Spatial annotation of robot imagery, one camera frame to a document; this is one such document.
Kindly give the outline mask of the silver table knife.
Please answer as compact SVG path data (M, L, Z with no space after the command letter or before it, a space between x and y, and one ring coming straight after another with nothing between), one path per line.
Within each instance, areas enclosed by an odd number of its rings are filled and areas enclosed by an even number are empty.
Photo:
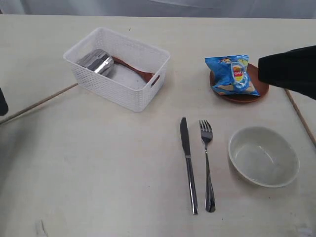
M187 120L185 117L182 117L180 121L180 136L181 136L181 143L182 143L182 147L183 147L183 151L184 151L184 155L186 159L192 212L194 215L198 215L198 199L197 199L197 194L196 194L194 172L193 172L192 159L191 159L189 132L188 132Z

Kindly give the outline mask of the silver fork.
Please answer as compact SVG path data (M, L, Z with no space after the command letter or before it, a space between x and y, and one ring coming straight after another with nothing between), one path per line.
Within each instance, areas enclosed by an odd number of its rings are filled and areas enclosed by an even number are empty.
M205 190L205 210L213 213L216 210L215 196L211 181L209 158L208 158L208 145L213 139L213 132L210 123L207 120L199 120L201 140L204 143L205 152L205 165L206 165L206 190Z

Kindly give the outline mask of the white perforated plastic basket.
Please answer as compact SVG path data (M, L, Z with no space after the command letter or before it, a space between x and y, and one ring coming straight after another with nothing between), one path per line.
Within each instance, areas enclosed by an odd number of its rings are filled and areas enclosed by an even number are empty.
M83 56L95 49L102 49L132 67L153 73L149 82L145 82L137 73L118 63L107 75L97 74L77 64ZM163 86L168 51L127 37L110 29L99 27L72 46L63 55L71 65L77 83L114 103L131 111L141 112Z

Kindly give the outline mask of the brown wooden chopstick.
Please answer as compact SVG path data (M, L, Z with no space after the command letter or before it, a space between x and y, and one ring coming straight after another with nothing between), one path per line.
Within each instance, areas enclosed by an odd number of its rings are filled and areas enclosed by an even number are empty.
M26 107L26 108L14 113L14 114L8 116L8 117L6 117L6 118L4 118L3 120L0 121L0 124L2 125L4 123L6 123L6 122L9 122L12 119L17 118L18 116L20 116L20 115L22 115L22 114L24 114L24 113L26 113L26 112L28 112L28 111L30 111L32 109L44 104L45 102L47 102L47 101L49 101L49 100L51 100L51 99L53 99L53 98L65 93L65 92L67 92L68 90L76 87L77 85L78 85L78 83L74 83L74 84L72 84L72 85L70 85L70 86L68 86L68 87L66 87L66 88L64 88L64 89L62 89L62 90L60 90L60 91L58 91L58 92L56 92L56 93L44 98L44 99L42 99L42 100L40 100L40 101L38 101L38 102Z
M313 143L313 145L315 147L316 146L316 138L314 137L312 131L310 130L310 128L309 128L306 120L304 119L299 107L297 106L296 102L294 101L290 91L288 89L285 89L284 91L285 91L290 103L292 104L292 106L293 106L293 108L294 108L294 110L295 110L300 122L302 123L307 135L309 136L309 139L311 140L311 142Z

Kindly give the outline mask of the brown round plate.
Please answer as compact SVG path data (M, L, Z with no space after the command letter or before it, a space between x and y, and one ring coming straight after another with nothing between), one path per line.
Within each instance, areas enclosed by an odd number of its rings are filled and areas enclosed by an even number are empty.
M234 103L252 103L256 102L263 97L265 97L269 91L269 85L258 80L258 68L252 64L247 64L245 66L242 61L234 62L230 68L230 71L233 72L235 78L245 75L245 72L248 73L249 85L251 85L257 92L258 95L254 94L220 94L213 89L213 86L216 84L216 73L210 67L209 82L212 91L222 99L225 99Z

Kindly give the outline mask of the shiny steel cup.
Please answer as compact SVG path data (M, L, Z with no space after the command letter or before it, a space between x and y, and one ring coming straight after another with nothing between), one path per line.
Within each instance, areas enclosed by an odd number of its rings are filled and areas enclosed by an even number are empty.
M114 59L106 51L95 49L79 59L77 64L97 74L107 76L114 68Z

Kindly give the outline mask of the brown wooden spoon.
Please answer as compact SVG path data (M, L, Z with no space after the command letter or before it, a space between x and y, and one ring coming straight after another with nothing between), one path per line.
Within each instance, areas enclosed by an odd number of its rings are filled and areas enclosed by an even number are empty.
M135 73L137 73L145 82L149 82L151 80L151 78L154 76L153 73L140 71L140 70L132 67L131 65L125 63L124 61L122 61L114 56L113 56L113 60L115 63L121 64L121 65L127 67L128 69L134 71Z

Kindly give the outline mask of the blue chip bag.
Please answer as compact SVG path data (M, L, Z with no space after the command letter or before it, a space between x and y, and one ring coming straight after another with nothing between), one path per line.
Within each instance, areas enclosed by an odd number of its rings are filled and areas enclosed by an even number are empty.
M219 95L248 94L259 96L247 72L248 55L232 55L205 58L214 74L212 89Z

